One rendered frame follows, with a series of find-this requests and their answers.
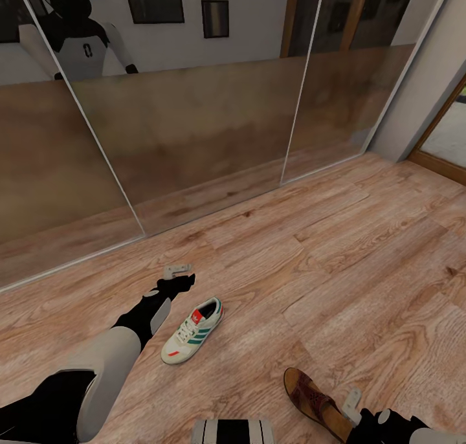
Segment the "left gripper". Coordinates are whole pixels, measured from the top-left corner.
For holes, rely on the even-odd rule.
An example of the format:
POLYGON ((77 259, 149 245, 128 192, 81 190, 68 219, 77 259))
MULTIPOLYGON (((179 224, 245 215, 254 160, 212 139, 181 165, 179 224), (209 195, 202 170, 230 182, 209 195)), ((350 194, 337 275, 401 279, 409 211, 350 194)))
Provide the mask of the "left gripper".
POLYGON ((177 276, 172 280, 164 280, 161 279, 157 282, 157 287, 161 287, 163 285, 170 285, 172 286, 173 290, 175 291, 175 297, 178 293, 187 292, 190 290, 191 286, 195 283, 195 274, 191 276, 177 276))

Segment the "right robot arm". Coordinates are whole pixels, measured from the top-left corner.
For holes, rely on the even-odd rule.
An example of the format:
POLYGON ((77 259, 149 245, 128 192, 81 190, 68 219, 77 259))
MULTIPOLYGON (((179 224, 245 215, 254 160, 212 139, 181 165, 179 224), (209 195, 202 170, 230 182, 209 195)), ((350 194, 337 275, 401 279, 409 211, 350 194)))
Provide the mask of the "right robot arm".
POLYGON ((353 426, 346 444, 466 444, 465 435, 450 435, 429 428, 421 419, 403 419, 391 408, 375 415, 367 408, 356 411, 362 392, 351 389, 342 406, 342 415, 353 426))

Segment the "robot trunk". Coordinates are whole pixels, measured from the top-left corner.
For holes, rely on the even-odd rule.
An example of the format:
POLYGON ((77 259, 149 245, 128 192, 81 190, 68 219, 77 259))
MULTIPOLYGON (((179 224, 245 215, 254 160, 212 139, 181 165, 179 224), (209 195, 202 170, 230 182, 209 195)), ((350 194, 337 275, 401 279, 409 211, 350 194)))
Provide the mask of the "robot trunk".
POLYGON ((190 444, 276 444, 276 438, 268 419, 199 419, 190 444))

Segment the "gym shoe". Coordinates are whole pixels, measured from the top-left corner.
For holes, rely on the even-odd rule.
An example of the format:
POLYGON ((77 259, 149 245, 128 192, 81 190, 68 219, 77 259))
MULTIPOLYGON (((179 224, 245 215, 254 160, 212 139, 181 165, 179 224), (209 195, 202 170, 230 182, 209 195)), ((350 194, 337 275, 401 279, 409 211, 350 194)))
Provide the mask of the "gym shoe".
POLYGON ((221 300, 216 297, 195 307, 162 347, 162 361, 166 364, 178 364, 190 358, 221 322, 224 314, 221 300))

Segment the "sandal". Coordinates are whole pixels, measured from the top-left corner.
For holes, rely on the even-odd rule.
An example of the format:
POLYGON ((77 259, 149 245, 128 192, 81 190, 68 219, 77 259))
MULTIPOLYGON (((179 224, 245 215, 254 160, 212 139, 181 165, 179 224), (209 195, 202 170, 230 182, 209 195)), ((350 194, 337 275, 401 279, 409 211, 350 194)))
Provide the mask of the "sandal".
POLYGON ((313 380, 297 368, 288 368, 283 380, 287 395, 295 407, 346 444, 353 426, 351 420, 340 413, 332 397, 322 393, 313 380))

